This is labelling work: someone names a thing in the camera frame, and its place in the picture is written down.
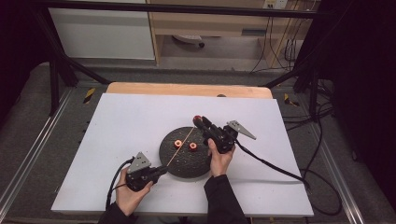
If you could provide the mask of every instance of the floor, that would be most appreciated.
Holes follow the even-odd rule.
[[[204,38],[205,47],[179,43],[171,36],[165,38],[163,60],[160,65],[139,62],[122,62],[116,68],[91,64],[92,70],[103,77],[117,81],[163,82],[163,83],[194,83],[257,86],[264,84],[285,73],[285,69],[249,73],[258,63],[261,51],[258,42],[252,38]],[[265,60],[260,60],[256,69],[266,69]],[[9,198],[13,204],[7,208],[7,216],[3,223],[94,223],[98,215],[65,216],[50,211],[56,197],[56,189],[62,185],[68,167],[78,150],[79,141],[84,130],[89,126],[94,109],[106,86],[92,82],[90,78],[78,74],[81,79],[77,88],[63,88],[71,92],[70,100],[57,120],[54,129],[40,148],[39,155],[33,155],[35,163],[23,173],[25,176],[17,188],[15,198]],[[31,146],[49,120],[50,83],[48,67],[40,66],[32,72],[31,78],[21,93],[21,99],[15,104],[8,115],[7,122],[0,130],[0,191],[5,192],[14,175],[19,171],[20,164],[30,154]],[[293,92],[294,78],[272,89],[278,100],[279,108],[285,120],[305,116],[304,102],[307,94]],[[82,101],[88,89],[96,88],[89,104]],[[285,93],[293,104],[285,104]],[[320,97],[319,103],[326,102]],[[329,115],[322,120],[324,141],[322,146],[330,149],[339,169],[353,196],[354,202],[364,223],[396,223],[394,210],[376,185],[364,163],[352,160],[348,142],[337,123],[336,115]],[[285,124],[286,128],[294,124]],[[312,157],[318,138],[315,135],[317,124],[307,124],[298,129],[288,131],[299,167],[305,167]],[[332,181],[322,152],[315,158],[312,169]],[[311,202],[326,211],[337,208],[335,194],[320,179],[307,176],[313,192],[309,196]],[[309,218],[310,223],[361,223],[351,220],[348,211],[342,210],[336,216],[326,216],[315,210],[315,216]],[[305,223],[303,218],[254,218],[253,223]]]

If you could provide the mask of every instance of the round black disc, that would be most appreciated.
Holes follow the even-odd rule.
[[[177,152],[175,141],[183,142],[191,128],[178,128],[165,136],[160,146],[160,160],[163,165],[167,165]],[[193,129],[189,138],[169,164],[168,172],[181,178],[195,178],[206,174],[210,170],[210,157],[207,156],[208,146],[205,146],[203,142],[202,133],[197,128]],[[190,143],[197,145],[196,151],[190,151]]]

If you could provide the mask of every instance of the white table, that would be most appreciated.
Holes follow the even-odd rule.
[[[163,138],[176,128],[192,126],[195,115],[206,116],[220,127],[238,120],[257,136],[252,140],[240,134],[243,146],[300,175],[276,100],[105,93],[51,210],[64,214],[103,212],[118,167],[139,151],[153,166],[161,165],[159,147]],[[266,167],[239,148],[228,177],[248,217],[313,216],[303,183]],[[163,175],[135,212],[206,214],[204,184],[208,178],[208,174],[194,179]]]

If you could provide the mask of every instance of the white cabinet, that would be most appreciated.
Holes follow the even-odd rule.
[[[147,12],[63,8],[50,8],[49,12],[70,57],[154,60]]]

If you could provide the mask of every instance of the cable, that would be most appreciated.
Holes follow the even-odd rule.
[[[299,0],[295,1],[294,7],[293,7],[292,10],[295,10],[295,9],[297,8],[298,2],[299,2]],[[286,25],[285,32],[283,32],[282,39],[285,37],[286,32],[288,31],[288,28],[289,28],[289,25],[290,25],[290,21],[291,21],[291,18],[289,18],[289,20],[288,20],[288,24]],[[289,64],[289,66],[288,66],[289,71],[291,71],[291,62],[288,62],[288,64]]]
[[[317,0],[314,0],[314,5],[312,5],[311,9],[309,9],[310,11],[312,11],[314,9],[316,3],[317,3]]]
[[[259,63],[262,61],[262,56],[264,56],[264,51],[265,51],[265,42],[267,40],[267,30],[268,30],[268,25],[270,24],[270,18],[268,17],[268,21],[267,21],[267,26],[265,28],[265,34],[264,34],[264,44],[262,47],[262,55],[260,56],[259,61],[256,63],[256,65],[253,67],[253,69],[249,72],[250,74],[255,73],[253,72],[254,69],[256,69],[256,67],[259,65]]]
[[[301,116],[282,116],[282,119],[301,119],[301,118],[309,118],[309,115],[301,115]]]
[[[236,143],[244,152],[246,152],[249,156],[253,157],[254,159],[256,159],[256,160],[258,160],[258,161],[264,163],[265,165],[269,166],[270,168],[272,168],[272,169],[274,169],[274,170],[276,170],[276,171],[278,171],[278,172],[280,172],[280,173],[282,173],[282,174],[284,174],[284,175],[288,175],[288,176],[290,176],[290,177],[293,177],[294,179],[300,180],[301,182],[304,183],[305,187],[306,187],[308,190],[311,189],[310,186],[309,186],[309,183],[306,182],[305,179],[303,179],[303,178],[301,178],[301,177],[299,177],[299,176],[297,176],[297,175],[294,175],[294,174],[292,174],[292,173],[289,173],[289,172],[287,172],[287,171],[285,171],[285,170],[282,170],[281,168],[279,168],[279,167],[273,165],[272,163],[270,163],[270,162],[268,162],[268,161],[265,161],[265,160],[263,160],[263,159],[257,157],[257,156],[254,155],[251,151],[249,151],[247,148],[243,147],[243,146],[239,143],[239,141],[238,141],[237,139],[235,139],[235,143]]]
[[[118,188],[120,188],[120,187],[124,187],[124,186],[127,186],[128,184],[121,184],[121,185],[118,185],[118,186],[116,186],[114,189],[112,189],[111,191],[113,191],[113,190],[115,190],[115,189],[118,189]]]
[[[274,18],[273,18],[273,17],[270,17],[270,18],[271,18],[271,28],[270,28],[270,49],[271,49],[271,51],[274,53],[274,56],[275,56],[277,62],[279,63],[279,65],[280,65],[283,69],[286,69],[286,67],[284,67],[284,66],[282,65],[282,63],[280,62],[279,58],[277,57],[277,55],[276,55],[276,53],[275,53],[275,51],[274,51],[274,49],[273,49],[273,47],[272,47],[272,43],[271,43],[272,37],[271,37],[271,35],[272,35],[272,28],[273,28],[273,26],[274,26]]]
[[[321,105],[319,107],[318,115],[320,114],[321,108],[323,106],[327,105],[327,104],[329,104],[329,103],[323,104],[323,105]],[[317,148],[315,148],[314,155],[312,156],[312,158],[311,158],[310,162],[308,163],[308,165],[306,166],[305,170],[309,170],[309,167],[312,165],[312,162],[314,161],[314,159],[317,156],[317,154],[319,152],[319,149],[320,149],[320,144],[321,144],[321,141],[322,141],[322,138],[323,138],[323,129],[322,129],[322,125],[321,125],[321,122],[320,122],[320,118],[318,118],[318,126],[319,126],[319,131],[320,131],[319,140],[318,140],[318,146],[317,146]]]
[[[332,183],[330,183],[329,181],[327,181],[323,176],[319,175],[318,173],[312,171],[312,170],[308,170],[308,169],[300,169],[300,171],[304,171],[305,173],[311,173],[313,175],[315,175],[316,177],[318,177],[319,179],[323,180],[323,182],[325,182],[327,185],[330,186],[330,188],[332,188],[332,190],[335,192],[335,195],[337,196],[338,199],[338,208],[335,212],[326,212],[323,211],[321,209],[319,209],[317,206],[315,206],[314,204],[311,203],[312,207],[314,209],[316,209],[317,211],[319,211],[321,214],[324,214],[326,216],[337,216],[338,214],[340,214],[341,210],[343,209],[343,204],[342,204],[342,199],[340,196],[340,193],[337,191],[337,189],[335,188],[335,186],[332,185]]]
[[[318,118],[324,118],[328,115],[330,115],[333,112],[333,108],[327,108],[322,114],[318,114]],[[308,118],[308,119],[304,119],[304,120],[299,120],[299,121],[292,121],[292,120],[286,120],[284,121],[285,123],[298,123],[297,125],[288,128],[286,131],[291,131],[293,129],[299,128],[301,126],[304,126],[305,124],[309,123],[310,121],[313,121],[313,118]]]
[[[297,22],[299,21],[300,19],[297,19],[296,21],[295,21],[295,23],[294,23],[294,27],[296,27],[296,25],[297,25]],[[286,44],[286,47],[285,47],[285,51],[284,51],[284,56],[285,56],[285,59],[287,60],[287,57],[286,57],[286,52],[287,51],[289,51],[288,50],[288,48],[289,48],[289,40],[288,40],[288,43]]]
[[[290,49],[288,50],[289,40],[288,40],[288,43],[287,43],[287,45],[286,45],[286,47],[285,47],[284,56],[285,56],[285,60],[288,61],[288,62],[290,63],[290,65],[289,65],[290,68],[291,68],[291,61],[295,61],[295,60],[296,60],[296,48],[297,48],[296,36],[297,36],[298,32],[300,31],[301,25],[302,25],[304,22],[306,22],[306,20],[301,20],[301,21],[300,21],[300,24],[297,26],[297,29],[296,29],[296,31],[294,32],[294,35],[293,35],[293,37],[292,37],[292,39],[291,39],[291,41],[290,41],[290,42],[291,42],[291,44],[290,44]],[[289,58],[287,58],[287,56],[286,56],[287,50],[288,50],[288,52],[290,53]]]
[[[320,119],[322,119],[323,117],[327,116],[328,114],[330,114],[330,113],[332,112],[332,107],[326,108],[326,109],[324,110],[325,112],[322,112],[323,106],[328,105],[329,103],[330,103],[330,102],[327,102],[327,103],[321,105],[321,106],[318,108],[317,117],[318,117],[318,126],[319,126],[319,132],[320,132],[320,134],[319,134],[319,140],[318,140],[318,145],[317,145],[317,147],[315,148],[314,154],[312,155],[311,160],[310,160],[309,163],[307,164],[306,168],[305,168],[305,169],[300,169],[300,171],[301,171],[301,172],[304,172],[303,175],[302,175],[302,177],[303,177],[304,180],[306,179],[307,173],[311,173],[311,174],[315,175],[316,177],[320,178],[321,180],[323,180],[327,185],[330,186],[330,188],[332,188],[332,190],[335,192],[335,194],[336,194],[336,196],[337,196],[337,199],[338,199],[338,208],[337,208],[337,210],[336,210],[335,212],[327,212],[327,211],[321,210],[320,208],[318,208],[317,206],[315,206],[315,205],[312,204],[312,203],[311,203],[311,205],[312,205],[312,207],[313,207],[314,209],[316,209],[317,211],[319,211],[320,213],[322,213],[322,214],[324,214],[324,215],[327,215],[327,216],[336,216],[336,215],[338,215],[338,214],[341,212],[341,210],[342,210],[342,199],[341,199],[341,196],[340,196],[339,192],[338,192],[337,189],[332,185],[332,183],[330,183],[329,181],[327,181],[323,176],[321,176],[321,175],[319,175],[319,174],[317,174],[317,173],[315,173],[314,171],[312,171],[312,170],[309,169],[310,166],[312,165],[312,163],[313,163],[315,157],[318,155],[318,151],[319,151],[319,149],[320,149],[320,145],[321,145],[321,142],[322,142],[322,139],[323,139],[323,129],[322,129],[322,125],[321,125]],[[312,118],[305,119],[305,120],[298,120],[298,121],[290,121],[290,122],[301,122],[299,125],[297,125],[297,126],[301,126],[301,125],[304,125],[304,124],[306,124],[307,122],[309,122],[309,121],[311,121],[311,120],[312,120]]]
[[[250,74],[257,73],[257,72],[260,72],[260,71],[275,70],[275,69],[281,69],[281,68],[282,68],[282,67],[277,67],[277,68],[263,68],[263,69],[256,70],[256,71],[254,71],[254,72],[250,72]]]
[[[110,206],[111,193],[113,192],[114,189],[118,188],[118,187],[113,188],[113,186],[114,186],[114,183],[116,182],[116,179],[117,179],[117,176],[119,175],[119,172],[121,171],[121,169],[122,169],[126,164],[132,163],[133,161],[134,161],[134,157],[132,157],[132,158],[131,158],[130,160],[128,160],[128,161],[125,161],[125,162],[120,166],[120,168],[117,170],[116,174],[114,175],[113,180],[111,181],[110,189],[108,190],[108,193],[107,193],[106,210],[107,210],[107,208]]]

